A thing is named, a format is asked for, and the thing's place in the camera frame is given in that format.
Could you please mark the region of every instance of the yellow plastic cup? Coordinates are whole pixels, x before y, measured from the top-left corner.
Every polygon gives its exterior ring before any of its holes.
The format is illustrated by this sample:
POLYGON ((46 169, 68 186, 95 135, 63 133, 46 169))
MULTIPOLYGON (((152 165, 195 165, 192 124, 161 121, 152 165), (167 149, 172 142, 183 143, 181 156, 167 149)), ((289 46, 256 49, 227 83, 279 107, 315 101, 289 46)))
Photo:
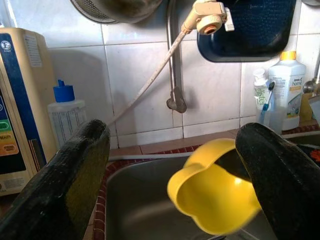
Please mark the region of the yellow plastic cup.
POLYGON ((199 147, 167 185, 175 207, 204 232, 228 235, 256 216, 261 206, 251 182, 214 164, 236 148, 233 139, 216 139, 199 147))

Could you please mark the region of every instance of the white tap connector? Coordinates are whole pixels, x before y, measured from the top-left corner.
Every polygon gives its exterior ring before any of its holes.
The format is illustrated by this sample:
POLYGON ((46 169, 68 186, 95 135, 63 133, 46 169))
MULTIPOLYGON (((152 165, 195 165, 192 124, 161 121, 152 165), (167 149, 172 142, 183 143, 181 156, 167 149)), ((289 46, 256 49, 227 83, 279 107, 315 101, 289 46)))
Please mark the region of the white tap connector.
POLYGON ((189 34, 192 30, 197 29, 202 35, 210 35, 219 30, 222 24, 225 24, 227 21, 228 30, 233 31, 234 26, 231 13, 222 2, 217 2, 216 0, 196 0, 181 30, 189 34))

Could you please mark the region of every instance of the stainless steel sink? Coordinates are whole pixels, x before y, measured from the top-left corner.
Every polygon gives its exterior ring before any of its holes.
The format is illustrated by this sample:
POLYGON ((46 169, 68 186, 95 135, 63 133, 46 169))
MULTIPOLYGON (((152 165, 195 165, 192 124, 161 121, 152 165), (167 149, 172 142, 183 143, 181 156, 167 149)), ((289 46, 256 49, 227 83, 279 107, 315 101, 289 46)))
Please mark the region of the stainless steel sink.
POLYGON ((167 195, 170 177, 186 157, 127 166, 107 182, 107 240, 276 240, 260 213, 245 229, 227 237, 201 231, 176 210, 167 195))

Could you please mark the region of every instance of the blue plastic tray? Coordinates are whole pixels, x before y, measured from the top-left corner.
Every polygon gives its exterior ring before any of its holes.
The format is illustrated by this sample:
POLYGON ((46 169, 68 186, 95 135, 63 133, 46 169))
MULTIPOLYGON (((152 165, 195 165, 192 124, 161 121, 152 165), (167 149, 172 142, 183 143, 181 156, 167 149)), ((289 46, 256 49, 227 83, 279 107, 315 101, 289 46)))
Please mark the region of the blue plastic tray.
POLYGON ((211 62, 267 61, 287 45, 296 0, 224 0, 235 31, 222 27, 213 35, 199 35, 202 56, 211 62))

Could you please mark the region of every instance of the white detergent bottle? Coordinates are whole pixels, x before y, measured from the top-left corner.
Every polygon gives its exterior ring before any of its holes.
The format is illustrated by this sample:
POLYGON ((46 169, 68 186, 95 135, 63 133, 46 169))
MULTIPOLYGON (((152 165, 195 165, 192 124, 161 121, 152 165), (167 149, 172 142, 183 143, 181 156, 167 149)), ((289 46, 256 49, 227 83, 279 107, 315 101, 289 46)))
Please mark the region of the white detergent bottle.
POLYGON ((275 81, 275 107, 284 109, 282 130, 299 126, 299 113, 306 66, 299 63, 295 51, 284 51, 280 61, 269 68, 269 81, 275 81))

